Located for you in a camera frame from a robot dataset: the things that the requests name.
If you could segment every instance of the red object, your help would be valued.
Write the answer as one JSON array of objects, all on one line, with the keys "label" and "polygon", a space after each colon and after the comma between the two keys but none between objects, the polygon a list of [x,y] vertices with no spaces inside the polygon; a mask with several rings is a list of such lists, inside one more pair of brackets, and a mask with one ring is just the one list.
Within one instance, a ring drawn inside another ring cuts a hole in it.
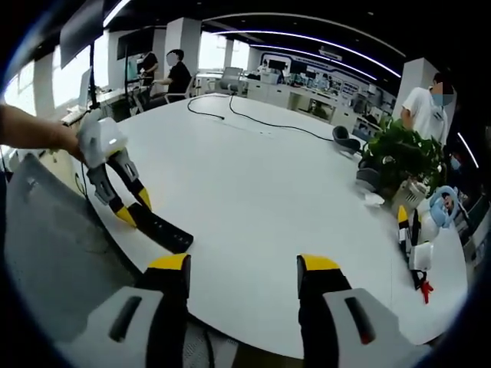
[{"label": "red object", "polygon": [[428,281],[423,281],[423,284],[421,285],[421,292],[423,293],[425,304],[428,304],[428,301],[430,299],[430,293],[433,290],[434,290],[433,287],[430,285]]}]

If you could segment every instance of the ceiling light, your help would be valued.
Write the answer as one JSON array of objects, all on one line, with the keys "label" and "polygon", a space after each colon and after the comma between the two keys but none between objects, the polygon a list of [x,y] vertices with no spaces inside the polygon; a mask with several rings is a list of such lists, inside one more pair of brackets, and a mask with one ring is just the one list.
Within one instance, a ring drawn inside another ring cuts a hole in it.
[{"label": "ceiling light", "polygon": [[291,51],[291,52],[298,52],[299,54],[304,54],[304,55],[309,55],[309,56],[312,56],[314,58],[320,58],[320,59],[324,59],[326,61],[329,61],[331,63],[336,63],[336,64],[340,64],[342,65],[343,67],[347,67],[348,69],[352,69],[353,71],[357,71],[358,73],[360,74],[363,74],[364,76],[366,77],[369,77],[371,79],[373,79],[374,81],[377,80],[376,77],[370,75],[369,73],[365,73],[364,71],[360,71],[359,69],[357,69],[356,67],[352,67],[350,65],[346,65],[345,63],[341,63],[340,61],[337,61],[337,60],[332,60],[330,59],[329,57],[325,57],[325,56],[321,56],[321,55],[317,55],[317,54],[312,54],[310,52],[305,52],[305,51],[300,51],[300,50],[295,50],[293,48],[280,48],[278,46],[266,46],[266,45],[263,45],[263,44],[250,44],[249,45],[251,48],[272,48],[272,49],[275,49],[275,50],[283,50],[283,51]]},{"label": "ceiling light", "polygon": [[457,133],[457,136],[459,136],[459,138],[462,140],[463,145],[467,148],[467,151],[469,151],[469,154],[474,161],[474,165],[476,165],[476,168],[478,169],[479,165],[477,165],[476,157],[474,157],[473,153],[470,152],[470,148],[469,148],[469,145],[467,144],[466,140],[463,138],[463,136],[462,136],[462,134],[460,134],[460,132]]},{"label": "ceiling light", "polygon": [[241,33],[262,33],[262,34],[267,34],[267,35],[273,35],[274,34],[274,35],[281,35],[281,36],[290,36],[290,37],[304,38],[306,40],[321,42],[323,44],[328,44],[330,46],[334,46],[335,48],[340,48],[341,50],[349,51],[349,52],[351,52],[353,54],[356,54],[356,55],[358,55],[358,56],[360,56],[362,58],[365,58],[365,59],[371,61],[372,63],[378,65],[379,67],[382,67],[386,71],[390,71],[393,75],[395,75],[396,77],[400,78],[400,74],[396,73],[395,71],[393,71],[389,67],[386,67],[382,63],[380,63],[380,62],[372,59],[371,57],[368,57],[367,55],[364,55],[364,54],[362,54],[362,53],[360,53],[358,51],[352,50],[350,48],[346,48],[345,46],[342,46],[340,44],[335,44],[334,42],[324,41],[324,40],[321,40],[319,38],[304,36],[302,34],[277,32],[277,31],[220,31],[220,32],[214,32],[214,33],[212,33],[212,35],[217,35],[217,34],[218,35],[227,35],[227,34],[241,34]]},{"label": "ceiling light", "polygon": [[128,2],[131,0],[121,0],[114,8],[110,11],[109,15],[104,19],[104,23],[102,24],[104,28],[106,28],[109,23],[114,19],[114,17],[121,11],[122,8],[126,6]]}]

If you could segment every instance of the window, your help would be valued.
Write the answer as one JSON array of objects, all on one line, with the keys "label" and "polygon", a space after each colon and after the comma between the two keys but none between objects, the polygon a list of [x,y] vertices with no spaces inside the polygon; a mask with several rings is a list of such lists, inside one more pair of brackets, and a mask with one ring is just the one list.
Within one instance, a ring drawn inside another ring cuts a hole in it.
[{"label": "window", "polygon": [[199,43],[198,69],[223,69],[226,43],[224,36],[203,32]]},{"label": "window", "polygon": [[26,113],[35,115],[36,107],[33,82],[34,61],[31,61],[8,83],[4,93],[5,102],[22,109]]},{"label": "window", "polygon": [[[107,43],[108,33],[104,33],[95,43],[94,49],[94,79],[99,87],[106,87],[109,84],[107,73]],[[90,46],[78,54],[75,59],[70,61],[66,67],[60,68],[61,55],[60,47],[56,47],[53,55],[53,101],[54,107],[59,107],[69,100],[78,98],[82,74],[89,68]]]},{"label": "window", "polygon": [[244,71],[249,66],[249,45],[245,42],[234,40],[231,67],[241,67]]}]

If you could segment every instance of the white round table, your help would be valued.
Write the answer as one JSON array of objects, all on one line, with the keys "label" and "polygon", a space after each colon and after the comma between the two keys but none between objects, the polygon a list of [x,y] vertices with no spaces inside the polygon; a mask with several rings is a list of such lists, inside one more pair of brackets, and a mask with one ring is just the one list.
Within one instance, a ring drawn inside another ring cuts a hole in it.
[{"label": "white round table", "polygon": [[[188,303],[193,316],[243,343],[301,359],[296,255],[308,253],[336,261],[353,288],[365,288],[399,317],[400,331],[412,343],[426,343],[448,328],[467,291],[453,226],[435,241],[428,272],[435,290],[425,304],[399,251],[396,219],[366,207],[354,188],[359,158],[307,133],[234,115],[228,98],[192,104],[224,121],[190,113],[187,102],[118,126],[129,137],[130,158],[153,211],[194,235]],[[332,126],[300,113],[239,97],[233,107],[261,121],[332,137]],[[108,172],[126,204],[134,202]],[[88,195],[142,272],[169,254],[102,205],[93,186]]]}]

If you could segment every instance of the person in black shirt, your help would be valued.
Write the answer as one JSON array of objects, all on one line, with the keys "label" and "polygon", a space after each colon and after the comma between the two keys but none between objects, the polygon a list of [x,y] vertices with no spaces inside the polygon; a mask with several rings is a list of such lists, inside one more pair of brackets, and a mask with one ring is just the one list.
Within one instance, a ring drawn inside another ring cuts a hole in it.
[{"label": "person in black shirt", "polygon": [[[162,80],[155,80],[154,83],[162,84],[163,86],[168,85],[169,94],[183,94],[186,92],[191,81],[191,74],[183,63],[184,51],[179,49],[169,51],[166,59],[168,65],[172,67],[169,72],[169,77]],[[184,100],[184,98],[185,97],[180,96],[169,96],[169,101],[174,102]]]},{"label": "person in black shirt", "polygon": [[155,79],[155,71],[159,67],[159,61],[157,56],[153,52],[149,52],[141,63],[141,67],[144,69],[142,76],[145,77],[143,81],[144,86],[150,86]]}]

